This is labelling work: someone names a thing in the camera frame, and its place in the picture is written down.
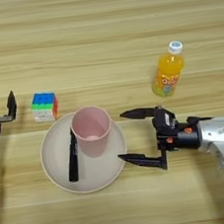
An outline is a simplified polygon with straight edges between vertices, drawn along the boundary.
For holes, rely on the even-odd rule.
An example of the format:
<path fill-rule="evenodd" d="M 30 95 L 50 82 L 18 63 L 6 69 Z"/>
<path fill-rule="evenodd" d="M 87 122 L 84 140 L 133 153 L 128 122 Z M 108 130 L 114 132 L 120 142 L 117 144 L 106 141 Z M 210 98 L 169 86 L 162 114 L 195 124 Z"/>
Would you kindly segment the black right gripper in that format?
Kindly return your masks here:
<path fill-rule="evenodd" d="M 145 117 L 155 116 L 155 108 L 136 108 L 120 114 L 123 118 L 144 119 Z M 179 127 L 174 129 L 159 129 L 157 133 L 158 149 L 161 150 L 161 157 L 145 157 L 143 154 L 122 154 L 118 158 L 132 163 L 136 166 L 168 169 L 167 152 L 175 151 L 180 148 L 198 149 L 200 146 L 199 133 L 197 126 L 186 126 L 184 129 Z"/>

